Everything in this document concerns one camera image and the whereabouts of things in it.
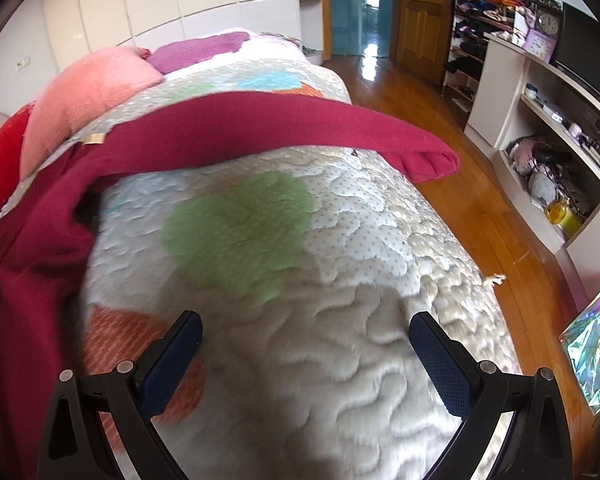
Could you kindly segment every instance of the black clamp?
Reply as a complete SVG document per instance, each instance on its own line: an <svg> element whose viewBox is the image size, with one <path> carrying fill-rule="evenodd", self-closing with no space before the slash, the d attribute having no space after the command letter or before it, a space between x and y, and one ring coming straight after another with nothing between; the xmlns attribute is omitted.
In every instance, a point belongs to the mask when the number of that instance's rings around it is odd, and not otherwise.
<svg viewBox="0 0 600 480"><path fill-rule="evenodd" d="M469 480L502 413L513 412L489 480L571 480L571 443L554 373L506 374L491 361L476 362L428 312L413 316L411 345L451 415L462 423L426 480Z"/></svg>
<svg viewBox="0 0 600 480"><path fill-rule="evenodd" d="M470 480L500 415L513 418L490 480L571 480L571 444L554 374L506 374L476 362L430 314L411 319L409 338L449 413L462 423L426 480ZM163 412L202 342L202 321L184 312L136 363L108 374L60 374L38 456L39 480L123 479L98 412L109 412L142 480L187 480L150 418Z"/></svg>
<svg viewBox="0 0 600 480"><path fill-rule="evenodd" d="M38 455L44 480L124 479L98 412L109 412L142 480L187 480L151 424L167 407L200 343L202 320L184 311L137 362L122 361L107 374L60 374Z"/></svg>

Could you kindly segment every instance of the alarm clock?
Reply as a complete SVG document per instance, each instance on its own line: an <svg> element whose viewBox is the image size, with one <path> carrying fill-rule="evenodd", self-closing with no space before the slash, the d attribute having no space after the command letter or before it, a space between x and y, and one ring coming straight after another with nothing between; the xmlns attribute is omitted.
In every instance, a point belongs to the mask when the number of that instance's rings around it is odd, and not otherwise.
<svg viewBox="0 0 600 480"><path fill-rule="evenodd" d="M522 48L549 63L556 43L557 41L554 38L549 38L533 29L526 35L526 40Z"/></svg>
<svg viewBox="0 0 600 480"><path fill-rule="evenodd" d="M557 40L560 36L560 26L562 25L562 9L556 9L553 6L550 7L541 2L535 2L535 4L535 30L541 32L549 38Z"/></svg>

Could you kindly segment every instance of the doorway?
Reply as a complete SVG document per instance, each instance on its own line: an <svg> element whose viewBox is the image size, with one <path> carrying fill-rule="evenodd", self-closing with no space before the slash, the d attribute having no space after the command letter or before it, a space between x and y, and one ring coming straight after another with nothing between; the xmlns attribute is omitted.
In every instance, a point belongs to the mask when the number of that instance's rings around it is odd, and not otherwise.
<svg viewBox="0 0 600 480"><path fill-rule="evenodd" d="M331 0L331 53L387 57L393 0Z"/></svg>

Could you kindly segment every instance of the electrical outlet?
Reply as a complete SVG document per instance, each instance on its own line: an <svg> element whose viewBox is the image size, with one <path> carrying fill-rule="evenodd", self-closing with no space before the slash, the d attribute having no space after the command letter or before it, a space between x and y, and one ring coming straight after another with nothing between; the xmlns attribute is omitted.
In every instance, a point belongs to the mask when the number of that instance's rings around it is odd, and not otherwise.
<svg viewBox="0 0 600 480"><path fill-rule="evenodd" d="M16 63L16 72L22 70L29 63L31 63L31 58L29 56L27 56L25 59L21 59L19 62Z"/></svg>

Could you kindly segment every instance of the maroon fleece blanket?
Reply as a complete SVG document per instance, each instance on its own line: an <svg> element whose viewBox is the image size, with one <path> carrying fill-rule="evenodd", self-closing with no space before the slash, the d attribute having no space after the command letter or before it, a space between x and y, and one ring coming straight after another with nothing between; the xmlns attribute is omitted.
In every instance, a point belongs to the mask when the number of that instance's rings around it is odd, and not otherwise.
<svg viewBox="0 0 600 480"><path fill-rule="evenodd" d="M75 146L40 172L0 220L0 461L33 478L47 403L65 352L64 300L78 293L94 235L75 209L122 176L195 168L309 144L376 150L412 182L454 173L437 137L365 108L264 92L214 94L114 127L100 146Z"/></svg>

